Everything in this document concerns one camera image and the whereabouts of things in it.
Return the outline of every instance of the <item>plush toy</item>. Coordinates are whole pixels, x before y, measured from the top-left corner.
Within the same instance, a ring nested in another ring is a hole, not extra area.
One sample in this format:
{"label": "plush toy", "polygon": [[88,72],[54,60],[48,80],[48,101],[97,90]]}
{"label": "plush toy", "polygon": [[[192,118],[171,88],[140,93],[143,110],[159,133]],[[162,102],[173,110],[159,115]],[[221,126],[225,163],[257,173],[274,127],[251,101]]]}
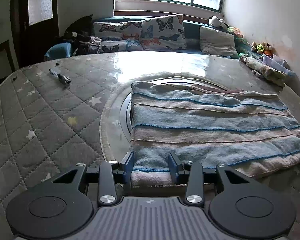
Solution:
{"label": "plush toy", "polygon": [[209,18],[209,24],[212,27],[221,28],[227,30],[229,25],[225,23],[224,19],[218,19],[217,16],[213,15]]}
{"label": "plush toy", "polygon": [[272,56],[272,45],[270,45],[269,43],[259,43],[259,44],[256,44],[255,42],[252,43],[252,48],[251,48],[251,51],[253,52],[257,52],[258,54],[262,55],[262,54],[266,54],[266,55],[269,55],[269,56]]}

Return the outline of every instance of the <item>door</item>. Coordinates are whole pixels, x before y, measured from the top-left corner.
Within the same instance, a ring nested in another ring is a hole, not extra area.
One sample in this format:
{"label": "door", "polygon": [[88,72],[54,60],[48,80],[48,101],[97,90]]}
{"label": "door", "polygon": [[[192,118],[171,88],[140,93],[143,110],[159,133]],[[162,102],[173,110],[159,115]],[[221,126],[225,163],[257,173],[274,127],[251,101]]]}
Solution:
{"label": "door", "polygon": [[57,0],[19,0],[19,62],[42,62],[59,38]]}

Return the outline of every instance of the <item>folded blanket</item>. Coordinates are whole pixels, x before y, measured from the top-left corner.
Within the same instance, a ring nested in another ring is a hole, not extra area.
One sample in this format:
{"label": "folded blanket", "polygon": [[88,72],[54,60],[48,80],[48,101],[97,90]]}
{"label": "folded blanket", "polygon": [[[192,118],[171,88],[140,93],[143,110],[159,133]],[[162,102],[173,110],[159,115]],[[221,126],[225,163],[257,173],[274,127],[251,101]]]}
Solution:
{"label": "folded blanket", "polygon": [[249,68],[260,72],[266,78],[266,80],[269,80],[280,87],[285,86],[284,80],[287,78],[286,73],[262,64],[260,61],[250,57],[247,54],[241,54],[240,61],[244,62]]}
{"label": "folded blanket", "polygon": [[257,176],[300,162],[300,125],[274,94],[132,84],[133,185],[166,185],[168,154]]}

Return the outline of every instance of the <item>marker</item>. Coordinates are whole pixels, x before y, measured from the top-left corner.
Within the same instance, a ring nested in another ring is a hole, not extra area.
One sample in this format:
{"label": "marker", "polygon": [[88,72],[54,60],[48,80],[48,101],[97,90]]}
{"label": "marker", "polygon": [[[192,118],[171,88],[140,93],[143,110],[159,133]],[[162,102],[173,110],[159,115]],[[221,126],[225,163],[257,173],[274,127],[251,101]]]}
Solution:
{"label": "marker", "polygon": [[61,74],[58,74],[57,72],[55,72],[51,68],[49,69],[49,71],[50,71],[51,74],[56,75],[60,79],[61,83],[65,84],[65,85],[69,85],[71,83],[70,79],[68,79],[67,77],[65,77]]}

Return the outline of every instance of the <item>logo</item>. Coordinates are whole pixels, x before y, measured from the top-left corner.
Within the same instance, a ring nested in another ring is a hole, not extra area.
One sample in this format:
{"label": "logo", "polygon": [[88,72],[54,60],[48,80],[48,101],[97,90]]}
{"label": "logo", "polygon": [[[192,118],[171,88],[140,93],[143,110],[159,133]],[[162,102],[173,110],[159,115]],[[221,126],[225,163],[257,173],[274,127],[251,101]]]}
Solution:
{"label": "logo", "polygon": [[155,200],[153,200],[153,199],[148,199],[147,200],[147,203],[149,203],[149,204],[152,204],[153,202],[155,202]]}

